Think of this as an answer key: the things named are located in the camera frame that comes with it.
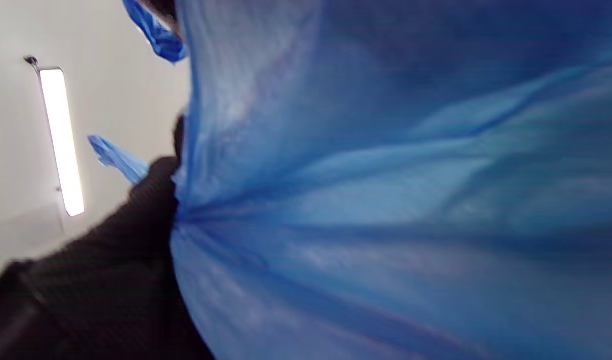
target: fluorescent light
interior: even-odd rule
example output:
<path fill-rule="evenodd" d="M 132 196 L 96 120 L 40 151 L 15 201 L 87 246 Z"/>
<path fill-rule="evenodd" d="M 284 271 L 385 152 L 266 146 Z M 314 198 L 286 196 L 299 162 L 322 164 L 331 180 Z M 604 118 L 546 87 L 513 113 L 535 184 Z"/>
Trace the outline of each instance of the fluorescent light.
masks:
<path fill-rule="evenodd" d="M 39 76 L 48 114 L 52 147 L 55 151 L 61 196 L 64 199 L 66 212 L 70 217 L 75 217 L 84 212 L 84 196 L 81 192 L 75 142 L 70 125 L 64 73 L 59 68 L 40 69 Z"/>

